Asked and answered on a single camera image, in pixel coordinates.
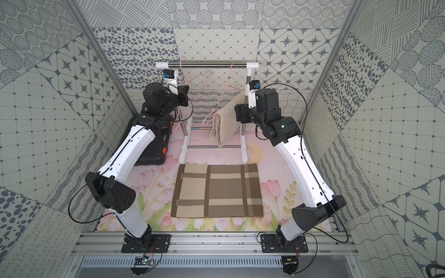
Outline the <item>beige fuzzy scarf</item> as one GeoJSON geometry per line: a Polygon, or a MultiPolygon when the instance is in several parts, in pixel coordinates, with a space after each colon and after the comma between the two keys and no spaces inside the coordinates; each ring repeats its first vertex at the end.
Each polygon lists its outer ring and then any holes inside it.
{"type": "Polygon", "coordinates": [[[240,92],[215,113],[210,139],[215,141],[220,148],[226,145],[229,139],[241,127],[241,123],[236,121],[235,106],[244,103],[245,94],[240,92]]]}

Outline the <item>brown plaid scarf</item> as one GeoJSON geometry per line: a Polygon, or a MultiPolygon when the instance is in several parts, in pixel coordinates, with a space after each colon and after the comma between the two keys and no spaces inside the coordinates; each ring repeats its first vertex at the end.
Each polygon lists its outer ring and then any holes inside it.
{"type": "Polygon", "coordinates": [[[181,164],[172,199],[174,218],[262,217],[256,164],[181,164]]]}

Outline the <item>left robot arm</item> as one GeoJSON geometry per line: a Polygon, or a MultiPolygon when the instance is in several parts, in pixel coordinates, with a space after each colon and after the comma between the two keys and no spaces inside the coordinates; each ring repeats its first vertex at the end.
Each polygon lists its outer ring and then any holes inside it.
{"type": "Polygon", "coordinates": [[[126,240],[144,249],[150,246],[151,227],[137,209],[136,191],[125,183],[143,151],[160,138],[163,131],[172,128],[175,117],[171,113],[179,106],[189,105],[189,89],[188,85],[148,84],[143,91],[145,102],[141,112],[123,143],[104,166],[85,178],[94,199],[125,228],[126,240]]]}

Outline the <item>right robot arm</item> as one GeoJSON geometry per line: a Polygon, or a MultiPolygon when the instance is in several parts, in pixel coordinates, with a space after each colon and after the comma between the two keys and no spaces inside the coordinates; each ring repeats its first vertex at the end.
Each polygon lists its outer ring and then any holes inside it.
{"type": "Polygon", "coordinates": [[[303,132],[292,117],[282,116],[278,93],[270,88],[246,88],[246,104],[235,106],[236,120],[254,123],[283,156],[300,188],[303,204],[292,208],[292,217],[277,228],[283,247],[293,243],[346,205],[325,183],[305,146],[303,132]]]}

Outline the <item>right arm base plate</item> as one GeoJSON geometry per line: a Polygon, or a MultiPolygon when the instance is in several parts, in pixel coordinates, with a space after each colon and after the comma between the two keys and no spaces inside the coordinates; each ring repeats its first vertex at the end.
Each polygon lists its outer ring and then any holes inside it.
{"type": "Polygon", "coordinates": [[[259,233],[256,237],[261,244],[263,253],[307,253],[308,245],[305,236],[299,236],[292,241],[287,241],[276,234],[259,233]]]}

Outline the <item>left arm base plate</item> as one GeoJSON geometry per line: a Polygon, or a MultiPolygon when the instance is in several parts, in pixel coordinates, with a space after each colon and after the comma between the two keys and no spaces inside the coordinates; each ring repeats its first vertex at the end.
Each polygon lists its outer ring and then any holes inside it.
{"type": "Polygon", "coordinates": [[[142,238],[135,238],[126,234],[121,252],[124,254],[167,253],[171,237],[170,234],[150,234],[142,238]]]}

